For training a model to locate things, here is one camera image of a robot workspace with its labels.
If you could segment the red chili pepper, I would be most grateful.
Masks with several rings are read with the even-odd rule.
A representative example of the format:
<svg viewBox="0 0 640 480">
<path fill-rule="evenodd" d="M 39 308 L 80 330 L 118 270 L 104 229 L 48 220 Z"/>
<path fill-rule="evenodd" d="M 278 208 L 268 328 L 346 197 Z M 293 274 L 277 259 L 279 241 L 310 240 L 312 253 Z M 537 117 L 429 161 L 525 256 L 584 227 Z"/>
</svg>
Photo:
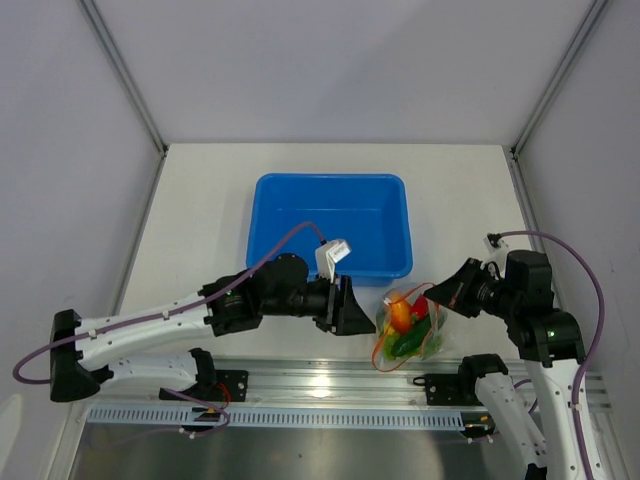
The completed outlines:
<svg viewBox="0 0 640 480">
<path fill-rule="evenodd" d="M 410 317 L 413 323 L 423 320 L 429 314 L 428 300 L 419 295 L 410 309 Z"/>
</svg>

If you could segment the yellow orange mango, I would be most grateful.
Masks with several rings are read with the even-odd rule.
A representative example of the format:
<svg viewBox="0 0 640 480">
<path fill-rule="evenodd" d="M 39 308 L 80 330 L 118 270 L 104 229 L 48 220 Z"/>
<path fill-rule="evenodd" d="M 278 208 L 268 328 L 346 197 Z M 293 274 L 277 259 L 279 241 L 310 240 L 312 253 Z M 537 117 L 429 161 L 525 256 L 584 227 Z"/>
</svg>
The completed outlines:
<svg viewBox="0 0 640 480">
<path fill-rule="evenodd" d="M 395 359 L 397 357 L 396 350 L 394 349 L 395 344 L 399 340 L 398 335 L 387 335 L 382 344 L 382 354 L 387 359 Z"/>
</svg>

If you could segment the orange red mango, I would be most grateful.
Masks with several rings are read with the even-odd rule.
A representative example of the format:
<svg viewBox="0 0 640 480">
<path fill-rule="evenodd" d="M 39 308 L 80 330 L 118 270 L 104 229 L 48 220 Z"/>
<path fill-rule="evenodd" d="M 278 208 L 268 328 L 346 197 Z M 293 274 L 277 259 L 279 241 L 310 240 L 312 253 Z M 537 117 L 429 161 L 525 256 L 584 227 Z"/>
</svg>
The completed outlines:
<svg viewBox="0 0 640 480">
<path fill-rule="evenodd" d="M 391 327 L 400 334 L 408 333 L 412 327 L 411 305 L 406 298 L 402 295 L 392 295 L 388 307 Z"/>
</svg>

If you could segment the green grape bunch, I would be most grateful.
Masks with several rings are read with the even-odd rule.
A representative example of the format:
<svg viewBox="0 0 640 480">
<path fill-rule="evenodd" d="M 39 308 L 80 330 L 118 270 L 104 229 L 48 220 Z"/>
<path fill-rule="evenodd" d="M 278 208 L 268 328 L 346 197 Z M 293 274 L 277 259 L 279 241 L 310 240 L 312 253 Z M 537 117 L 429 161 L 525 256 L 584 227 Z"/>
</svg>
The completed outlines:
<svg viewBox="0 0 640 480">
<path fill-rule="evenodd" d="M 419 349 L 419 358 L 421 360 L 426 360 L 436 355 L 441 351 L 443 342 L 444 342 L 444 335 L 442 333 L 429 334 L 424 339 Z"/>
</svg>

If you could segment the clear zip top bag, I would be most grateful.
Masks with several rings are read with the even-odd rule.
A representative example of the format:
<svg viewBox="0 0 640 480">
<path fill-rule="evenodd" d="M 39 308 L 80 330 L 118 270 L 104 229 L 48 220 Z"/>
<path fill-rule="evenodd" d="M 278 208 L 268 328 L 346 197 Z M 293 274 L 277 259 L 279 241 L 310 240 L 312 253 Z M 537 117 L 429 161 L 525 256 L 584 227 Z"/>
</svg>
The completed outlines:
<svg viewBox="0 0 640 480">
<path fill-rule="evenodd" d="M 375 316 L 378 339 L 371 353 L 375 370 L 391 373 L 441 350 L 447 311 L 425 296 L 434 286 L 432 282 L 403 284 L 382 296 Z"/>
</svg>

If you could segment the dark green cucumber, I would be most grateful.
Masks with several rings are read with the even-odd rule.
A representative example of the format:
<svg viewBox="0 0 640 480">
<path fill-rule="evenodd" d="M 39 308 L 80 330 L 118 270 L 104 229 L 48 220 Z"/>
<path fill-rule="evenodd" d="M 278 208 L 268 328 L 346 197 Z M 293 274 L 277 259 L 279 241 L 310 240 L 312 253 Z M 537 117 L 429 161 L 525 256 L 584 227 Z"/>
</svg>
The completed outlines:
<svg viewBox="0 0 640 480">
<path fill-rule="evenodd" d="M 429 317 L 417 322 L 412 329 L 401 335 L 392 345 L 390 355 L 394 358 L 405 357 L 418 349 L 429 331 L 431 330 L 431 320 Z"/>
</svg>

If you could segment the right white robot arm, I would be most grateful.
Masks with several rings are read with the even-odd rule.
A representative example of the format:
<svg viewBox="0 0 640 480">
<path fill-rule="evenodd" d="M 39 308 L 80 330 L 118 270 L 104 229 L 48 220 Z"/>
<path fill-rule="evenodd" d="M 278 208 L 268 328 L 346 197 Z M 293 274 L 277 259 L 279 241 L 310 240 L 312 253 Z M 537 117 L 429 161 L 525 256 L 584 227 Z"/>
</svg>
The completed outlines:
<svg viewBox="0 0 640 480">
<path fill-rule="evenodd" d="M 540 419 L 517 397 L 496 354 L 466 356 L 456 374 L 458 395 L 480 403 L 507 441 L 527 479 L 604 479 L 586 399 L 587 365 L 577 320 L 554 305 L 546 255 L 514 250 L 504 268 L 469 258 L 425 297 L 467 318 L 485 312 L 504 321 L 534 389 Z"/>
</svg>

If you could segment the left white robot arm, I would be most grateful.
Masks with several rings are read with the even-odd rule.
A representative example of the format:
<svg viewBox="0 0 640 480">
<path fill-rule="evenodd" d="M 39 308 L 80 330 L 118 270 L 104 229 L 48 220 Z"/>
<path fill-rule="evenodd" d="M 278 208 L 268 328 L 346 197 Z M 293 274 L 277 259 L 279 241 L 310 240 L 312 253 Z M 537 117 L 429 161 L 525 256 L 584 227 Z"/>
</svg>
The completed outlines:
<svg viewBox="0 0 640 480">
<path fill-rule="evenodd" d="M 221 277 L 165 311 L 97 319 L 84 319 L 73 309 L 58 312 L 50 337 L 50 399 L 74 402 L 126 384 L 148 386 L 163 400 L 179 394 L 207 399 L 217 387 L 208 353 L 192 348 L 175 360 L 160 360 L 149 349 L 253 330 L 266 316 L 310 318 L 335 336 L 375 333 L 350 277 L 309 280 L 308 273 L 301 257 L 285 253 L 257 269 Z"/>
</svg>

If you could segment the blue plastic bin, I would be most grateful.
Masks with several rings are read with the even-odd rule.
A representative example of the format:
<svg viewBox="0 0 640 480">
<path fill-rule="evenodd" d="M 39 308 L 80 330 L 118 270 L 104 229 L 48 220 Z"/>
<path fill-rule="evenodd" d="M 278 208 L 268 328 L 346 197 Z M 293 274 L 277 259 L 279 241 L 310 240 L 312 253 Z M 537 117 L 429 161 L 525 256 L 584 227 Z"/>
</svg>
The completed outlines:
<svg viewBox="0 0 640 480">
<path fill-rule="evenodd" d="M 256 183 L 246 265 L 252 267 L 294 227 L 311 222 L 351 253 L 337 271 L 356 286 L 383 287 L 413 268 L 404 182 L 393 174 L 269 173 Z"/>
</svg>

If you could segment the aluminium mounting rail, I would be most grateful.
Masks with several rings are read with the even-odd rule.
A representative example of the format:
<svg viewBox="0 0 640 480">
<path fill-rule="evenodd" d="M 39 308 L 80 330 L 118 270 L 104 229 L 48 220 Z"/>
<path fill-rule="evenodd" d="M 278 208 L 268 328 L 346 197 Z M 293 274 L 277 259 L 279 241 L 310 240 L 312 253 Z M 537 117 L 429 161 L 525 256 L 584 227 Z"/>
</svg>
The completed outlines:
<svg viewBox="0 0 640 480">
<path fill-rule="evenodd" d="M 182 393 L 160 390 L 158 380 L 170 369 L 180 371 L 245 370 L 249 404 L 362 403 L 366 399 L 413 402 L 412 379 L 424 374 L 457 374 L 453 361 L 407 363 L 391 373 L 381 373 L 362 362 L 333 361 L 223 361 L 193 349 L 180 355 L 143 354 L 117 359 L 94 371 L 72 358 L 51 362 L 50 398 L 75 402 L 94 395 L 149 397 L 176 401 Z"/>
</svg>

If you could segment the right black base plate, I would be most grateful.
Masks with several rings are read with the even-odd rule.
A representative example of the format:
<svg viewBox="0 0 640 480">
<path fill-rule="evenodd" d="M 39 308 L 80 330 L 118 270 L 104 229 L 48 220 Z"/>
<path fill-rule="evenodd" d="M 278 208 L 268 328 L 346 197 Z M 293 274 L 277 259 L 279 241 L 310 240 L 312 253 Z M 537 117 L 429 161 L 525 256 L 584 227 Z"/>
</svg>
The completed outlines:
<svg viewBox="0 0 640 480">
<path fill-rule="evenodd" d="M 424 391 L 426 403 L 429 406 L 479 407 L 482 405 L 470 383 L 458 374 L 424 374 L 414 377 L 412 384 Z"/>
</svg>

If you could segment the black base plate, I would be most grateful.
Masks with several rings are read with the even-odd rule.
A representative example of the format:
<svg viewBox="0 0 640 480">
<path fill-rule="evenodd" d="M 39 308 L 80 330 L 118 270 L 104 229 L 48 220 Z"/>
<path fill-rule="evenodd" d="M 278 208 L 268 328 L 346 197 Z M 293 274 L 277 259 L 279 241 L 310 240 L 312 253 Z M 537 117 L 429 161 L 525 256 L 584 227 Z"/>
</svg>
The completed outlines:
<svg viewBox="0 0 640 480">
<path fill-rule="evenodd" d="M 424 391 L 426 403 L 429 406 L 479 407 L 482 405 L 470 383 L 458 374 L 424 374 L 414 377 L 412 384 Z"/>
<path fill-rule="evenodd" d="M 245 370 L 180 371 L 170 369 L 158 380 L 160 390 L 170 389 L 183 395 L 213 402 L 244 402 L 248 387 Z"/>
</svg>

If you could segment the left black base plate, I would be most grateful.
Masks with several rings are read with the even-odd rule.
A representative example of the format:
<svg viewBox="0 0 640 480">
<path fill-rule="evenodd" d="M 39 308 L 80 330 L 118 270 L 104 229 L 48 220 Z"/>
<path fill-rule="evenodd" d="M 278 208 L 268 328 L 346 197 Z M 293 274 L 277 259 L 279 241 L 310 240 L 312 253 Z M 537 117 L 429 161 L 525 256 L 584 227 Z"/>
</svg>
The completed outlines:
<svg viewBox="0 0 640 480">
<path fill-rule="evenodd" d="M 245 370 L 180 371 L 170 369 L 158 380 L 160 390 L 170 389 L 183 395 L 213 402 L 244 402 L 248 387 Z"/>
</svg>

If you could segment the right aluminium frame post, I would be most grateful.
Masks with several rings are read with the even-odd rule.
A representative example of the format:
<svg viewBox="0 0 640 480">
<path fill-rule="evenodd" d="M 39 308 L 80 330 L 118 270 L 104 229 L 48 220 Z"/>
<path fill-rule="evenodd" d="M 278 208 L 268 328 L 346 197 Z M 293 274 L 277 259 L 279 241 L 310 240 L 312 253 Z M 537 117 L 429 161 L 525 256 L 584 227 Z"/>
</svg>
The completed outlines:
<svg viewBox="0 0 640 480">
<path fill-rule="evenodd" d="M 519 161 L 525 147 L 577 65 L 581 54 L 586 49 L 610 5 L 611 1 L 609 0 L 594 0 L 589 3 L 586 13 L 581 18 L 567 46 L 563 49 L 559 61 L 510 148 L 511 156 L 515 162 Z"/>
</svg>

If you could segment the aluminium frame post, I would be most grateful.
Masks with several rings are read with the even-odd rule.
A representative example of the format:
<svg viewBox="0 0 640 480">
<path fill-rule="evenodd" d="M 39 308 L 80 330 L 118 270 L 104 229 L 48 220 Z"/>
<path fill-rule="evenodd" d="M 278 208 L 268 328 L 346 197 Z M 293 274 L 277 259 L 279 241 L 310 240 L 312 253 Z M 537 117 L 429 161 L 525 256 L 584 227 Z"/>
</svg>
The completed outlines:
<svg viewBox="0 0 640 480">
<path fill-rule="evenodd" d="M 589 3 L 586 13 L 581 18 L 567 46 L 563 49 L 559 61 L 510 148 L 511 156 L 515 162 L 519 161 L 525 147 L 577 65 L 581 54 L 586 49 L 610 5 L 611 1 L 609 0 L 594 0 Z"/>
<path fill-rule="evenodd" d="M 162 138 L 162 134 L 153 119 L 147 102 L 143 98 L 139 86 L 98 3 L 94 0 L 78 0 L 77 5 L 93 32 L 99 47 L 103 51 L 131 108 L 154 146 L 154 149 L 163 157 L 168 150 L 168 146 Z"/>
</svg>

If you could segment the left aluminium frame post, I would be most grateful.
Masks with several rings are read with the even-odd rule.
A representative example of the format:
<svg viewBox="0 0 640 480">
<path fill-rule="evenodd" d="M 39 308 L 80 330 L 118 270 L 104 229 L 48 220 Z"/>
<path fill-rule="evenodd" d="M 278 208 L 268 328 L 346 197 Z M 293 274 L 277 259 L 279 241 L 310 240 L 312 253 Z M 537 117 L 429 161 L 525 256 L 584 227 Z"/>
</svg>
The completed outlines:
<svg viewBox="0 0 640 480">
<path fill-rule="evenodd" d="M 99 47 L 103 51 L 131 108 L 154 146 L 154 149 L 163 157 L 168 150 L 168 146 L 162 138 L 162 134 L 153 119 L 147 102 L 143 98 L 139 86 L 98 3 L 94 0 L 78 0 L 77 5 L 93 32 Z"/>
</svg>

